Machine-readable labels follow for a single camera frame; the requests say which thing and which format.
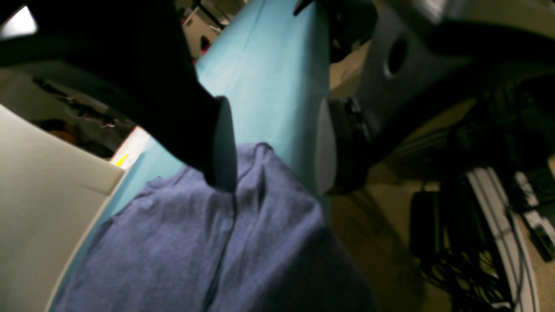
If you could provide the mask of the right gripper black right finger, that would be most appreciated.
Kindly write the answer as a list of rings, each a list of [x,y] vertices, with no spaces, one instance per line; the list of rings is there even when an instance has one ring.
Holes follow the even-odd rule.
[[[554,69],[552,0],[388,0],[352,97],[318,117],[319,194],[365,183],[373,165],[446,109]]]

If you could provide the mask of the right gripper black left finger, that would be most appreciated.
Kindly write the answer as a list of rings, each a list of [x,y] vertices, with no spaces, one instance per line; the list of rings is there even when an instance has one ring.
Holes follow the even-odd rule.
[[[33,28],[1,36],[1,67],[80,91],[144,128],[208,185],[236,188],[232,114],[198,81],[172,0],[3,0],[1,26],[27,8]]]

